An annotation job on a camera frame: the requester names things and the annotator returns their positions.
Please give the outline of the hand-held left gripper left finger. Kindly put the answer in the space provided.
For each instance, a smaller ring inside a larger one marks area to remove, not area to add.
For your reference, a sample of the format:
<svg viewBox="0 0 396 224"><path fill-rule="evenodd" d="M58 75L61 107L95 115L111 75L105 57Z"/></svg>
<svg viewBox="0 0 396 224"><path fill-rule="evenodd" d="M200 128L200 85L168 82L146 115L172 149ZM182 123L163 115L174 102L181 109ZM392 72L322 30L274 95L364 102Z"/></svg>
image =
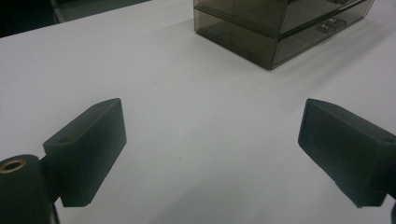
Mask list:
<svg viewBox="0 0 396 224"><path fill-rule="evenodd" d="M43 144L50 199L65 207L91 203L126 143L121 99L89 107Z"/></svg>

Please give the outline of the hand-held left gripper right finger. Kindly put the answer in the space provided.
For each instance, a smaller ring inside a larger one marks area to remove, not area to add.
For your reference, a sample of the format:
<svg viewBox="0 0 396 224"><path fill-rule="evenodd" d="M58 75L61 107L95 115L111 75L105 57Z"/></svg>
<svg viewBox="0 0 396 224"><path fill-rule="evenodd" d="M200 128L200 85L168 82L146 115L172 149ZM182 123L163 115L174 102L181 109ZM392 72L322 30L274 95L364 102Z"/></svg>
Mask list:
<svg viewBox="0 0 396 224"><path fill-rule="evenodd" d="M396 199L396 135L339 105L308 99L298 144L356 206Z"/></svg>

